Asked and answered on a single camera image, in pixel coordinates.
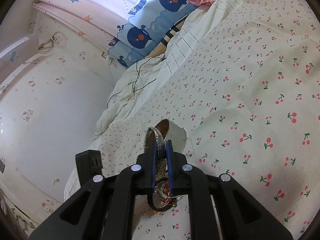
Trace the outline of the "white striped duvet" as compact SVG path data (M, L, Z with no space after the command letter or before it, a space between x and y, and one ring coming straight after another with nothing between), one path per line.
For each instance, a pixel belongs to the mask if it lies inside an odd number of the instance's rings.
M154 91L178 70L199 42L243 2L216 0L210 7L199 6L188 15L163 54L140 60L128 68L108 98L106 109L97 121L95 137L103 134L110 124L134 116Z

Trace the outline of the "round silver metal tin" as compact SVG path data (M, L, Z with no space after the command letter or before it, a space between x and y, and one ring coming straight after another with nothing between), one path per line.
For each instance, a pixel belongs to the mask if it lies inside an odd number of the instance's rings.
M164 143L171 140L174 152L183 152L187 142L187 133L183 128L169 119L163 119L155 126L155 128L163 135Z

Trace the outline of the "engraved silver bangle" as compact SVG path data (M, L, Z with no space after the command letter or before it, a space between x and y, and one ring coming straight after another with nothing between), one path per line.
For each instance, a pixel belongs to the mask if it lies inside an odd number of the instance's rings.
M145 152L152 152L155 144L155 181L161 180L166 173L167 155L163 135L159 129L149 127L145 136Z

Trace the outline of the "blue whale print curtain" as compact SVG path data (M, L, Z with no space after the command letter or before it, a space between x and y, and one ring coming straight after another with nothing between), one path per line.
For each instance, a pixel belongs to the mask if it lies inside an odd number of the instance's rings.
M113 0L116 34L108 54L125 68L148 56L196 6L188 0Z

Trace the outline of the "tan striped pillow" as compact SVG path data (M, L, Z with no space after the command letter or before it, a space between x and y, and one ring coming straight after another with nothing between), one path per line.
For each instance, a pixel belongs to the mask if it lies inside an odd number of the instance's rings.
M161 39L157 47L146 58L156 57L163 54L167 49L169 41L181 30L186 18L187 16L176 22Z

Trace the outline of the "cherry print bed sheet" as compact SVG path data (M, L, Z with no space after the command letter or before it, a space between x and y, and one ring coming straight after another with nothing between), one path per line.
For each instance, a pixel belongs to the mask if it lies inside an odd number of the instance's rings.
M226 173L294 239L319 210L319 22L305 0L243 0L130 119L103 133L103 174L169 119L188 163Z

